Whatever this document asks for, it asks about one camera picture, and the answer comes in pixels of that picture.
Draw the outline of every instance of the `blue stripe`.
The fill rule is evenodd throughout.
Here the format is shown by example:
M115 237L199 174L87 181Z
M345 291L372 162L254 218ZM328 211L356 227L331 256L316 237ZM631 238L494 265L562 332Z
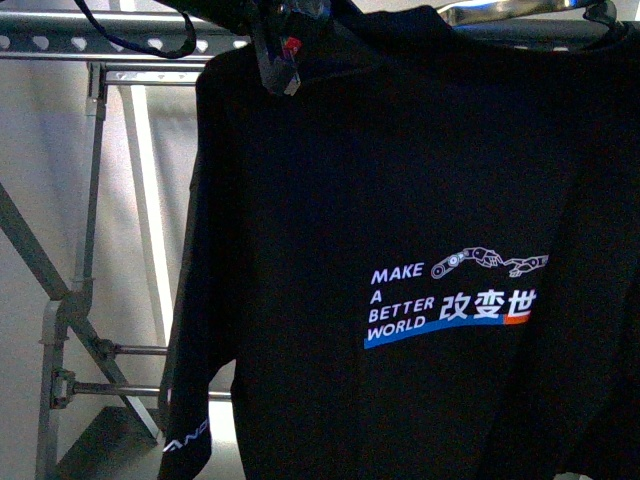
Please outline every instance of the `blue stripe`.
M426 333L432 333L438 330L446 330L448 328L477 327L482 325L504 325L504 317L505 317L504 315L499 315L498 318L487 318L487 317L476 318L476 315L469 315L467 318L457 317L453 320L436 320L431 322L427 320L425 324L422 325L421 327L412 328L409 331L407 330L402 332L394 331L394 333L392 333L389 336L385 336L382 333L386 325L382 325L379 327L371 327L369 331L378 330L378 329L381 331L380 337L372 338L371 340L369 340L368 339L369 331L367 331L367 338L365 338L364 340L364 348L368 349L368 348L378 347L380 345L385 345L387 343L393 343L399 340L404 340L405 338L411 338L417 335L424 335ZM416 323L415 318L412 318L412 320L413 320L412 323L415 324Z

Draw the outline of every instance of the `clothes hanger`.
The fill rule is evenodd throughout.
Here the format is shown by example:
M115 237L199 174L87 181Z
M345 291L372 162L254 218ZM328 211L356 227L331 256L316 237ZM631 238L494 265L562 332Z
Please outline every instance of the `clothes hanger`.
M457 27L579 8L586 8L585 20L606 25L609 30L622 27L610 0L463 0L436 11L447 24Z

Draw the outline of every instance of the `black strap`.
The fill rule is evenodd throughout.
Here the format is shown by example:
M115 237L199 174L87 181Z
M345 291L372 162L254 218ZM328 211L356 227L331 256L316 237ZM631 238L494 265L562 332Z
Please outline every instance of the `black strap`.
M171 60L175 60L177 58L183 58L183 57L186 57L187 55L191 55L196 49L196 30L193 27L193 23L191 23L191 20L189 19L186 13L180 12L180 14L184 17L185 26L187 29L187 39L185 40L184 44L179 50L174 50L171 52L163 52L162 50L159 50L155 47L145 47L142 45L138 45L137 43L127 42L126 40L122 40L121 38L108 34L105 28L102 25L100 25L98 21L95 19L95 17L89 10L89 7L87 7L87 4L85 3L84 0L74 0L74 1L78 6L78 8L82 10L82 13L84 13L87 19L91 22L91 25L93 25L95 29L98 30L98 32L100 32L111 43L114 43L121 47L128 48L129 50L133 50L135 52L146 53L148 55L155 55L157 57L167 58Z

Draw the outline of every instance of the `metal rack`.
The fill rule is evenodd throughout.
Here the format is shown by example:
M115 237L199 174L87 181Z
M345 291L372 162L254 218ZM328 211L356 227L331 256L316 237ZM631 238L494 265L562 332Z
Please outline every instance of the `metal rack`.
M106 29L137 43L173 49L184 39L183 19L175 14L96 13ZM116 364L117 355L166 355L155 346L125 346L101 339L87 315L93 296L93 247L103 125L108 87L111 85L193 86L207 60L218 53L246 45L249 39L194 19L198 32L197 53L172 62L132 54L105 40L80 12L24 12L0 10L0 60L81 61L88 67L86 99L85 163L83 165L82 218L76 247L75 277L67 285L0 183L0 228L49 295L42 327L44 355L36 461L36 480L55 478L58 418L73 396L98 394L120 396L137 422L156 442L159 431L139 397L157 396L158 387L131 385ZM602 27L576 21L505 21L462 27L474 38L519 48L571 50L595 41ZM149 128L148 122L142 128ZM143 189L140 168L133 168L134 181ZM143 245L150 248L151 233L141 222ZM108 384L79 382L63 368L67 330L71 330L108 379ZM223 392L210 392L212 400L229 400Z

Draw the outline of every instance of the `robotic arm graphic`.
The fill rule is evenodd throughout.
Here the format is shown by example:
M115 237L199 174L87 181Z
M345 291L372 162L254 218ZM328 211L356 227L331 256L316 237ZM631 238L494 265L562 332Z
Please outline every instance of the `robotic arm graphic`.
M513 268L509 271L509 276L511 278L517 278L522 274L529 273L547 265L549 255L529 258L511 258L504 261L495 250L489 250L484 247L465 248L462 252L454 253L443 261L436 263L431 269L431 276L438 280L466 260L474 260L484 268L513 265Z
M517 278L523 273L529 273L538 268L544 267L549 262L549 255L530 258L512 258L504 262L504 265L515 265L510 271L511 278Z
M485 268L495 268L503 265L502 258L494 250L483 247L465 248L462 252L454 253L440 263L436 263L431 269L431 276L440 279L465 260L475 260Z

